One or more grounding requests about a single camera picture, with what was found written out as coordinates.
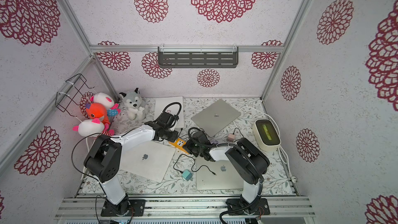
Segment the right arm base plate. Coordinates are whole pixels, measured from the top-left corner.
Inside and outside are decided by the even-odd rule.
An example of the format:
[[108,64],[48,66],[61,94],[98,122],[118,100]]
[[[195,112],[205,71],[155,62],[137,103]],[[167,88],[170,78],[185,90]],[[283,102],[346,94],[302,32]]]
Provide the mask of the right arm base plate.
[[247,203],[243,198],[227,199],[228,215],[269,215],[270,208],[265,198],[255,200],[253,203]]

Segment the pink charger plug purple strip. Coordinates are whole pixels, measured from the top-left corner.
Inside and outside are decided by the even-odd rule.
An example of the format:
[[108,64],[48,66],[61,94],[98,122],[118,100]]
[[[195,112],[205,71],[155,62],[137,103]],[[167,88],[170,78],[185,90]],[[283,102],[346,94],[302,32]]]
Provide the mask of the pink charger plug purple strip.
[[228,136],[227,136],[227,141],[229,142],[229,143],[232,143],[232,142],[234,142],[236,140],[236,135],[235,134],[228,134]]

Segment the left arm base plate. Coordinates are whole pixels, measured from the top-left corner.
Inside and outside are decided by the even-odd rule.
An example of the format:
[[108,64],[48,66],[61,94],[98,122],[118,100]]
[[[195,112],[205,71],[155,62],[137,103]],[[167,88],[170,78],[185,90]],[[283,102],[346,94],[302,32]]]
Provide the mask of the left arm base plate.
[[106,200],[101,211],[101,217],[141,217],[145,205],[146,200],[143,199],[122,200],[118,205]]

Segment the teal charger plug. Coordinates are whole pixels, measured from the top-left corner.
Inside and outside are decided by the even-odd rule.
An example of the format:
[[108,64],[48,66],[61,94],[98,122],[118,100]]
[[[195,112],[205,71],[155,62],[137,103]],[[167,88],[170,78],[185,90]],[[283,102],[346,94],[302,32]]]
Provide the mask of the teal charger plug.
[[193,177],[193,174],[189,170],[184,170],[181,176],[185,181],[190,181]]

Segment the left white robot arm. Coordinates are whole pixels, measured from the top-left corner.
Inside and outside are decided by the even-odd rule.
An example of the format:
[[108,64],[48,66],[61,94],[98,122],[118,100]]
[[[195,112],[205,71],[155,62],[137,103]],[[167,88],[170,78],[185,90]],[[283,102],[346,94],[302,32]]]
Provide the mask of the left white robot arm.
[[84,167],[88,169],[90,177],[98,180],[108,203],[119,206],[127,200],[127,194],[117,177],[122,153],[149,141],[177,140],[178,132],[172,128],[178,120],[177,114],[162,112],[154,121],[145,122],[136,129],[116,136],[106,135],[108,125],[98,118],[85,120],[73,127],[84,139],[95,138],[84,160]]

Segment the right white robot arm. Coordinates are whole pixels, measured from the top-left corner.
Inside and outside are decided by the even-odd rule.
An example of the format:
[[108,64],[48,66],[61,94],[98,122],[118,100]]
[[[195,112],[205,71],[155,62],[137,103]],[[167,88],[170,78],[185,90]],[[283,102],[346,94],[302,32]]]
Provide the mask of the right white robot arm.
[[270,165],[268,157],[251,141],[241,138],[236,142],[211,144],[199,128],[187,131],[186,150],[194,157],[209,162],[228,161],[244,181],[241,198],[247,205],[259,201],[264,183],[263,175]]

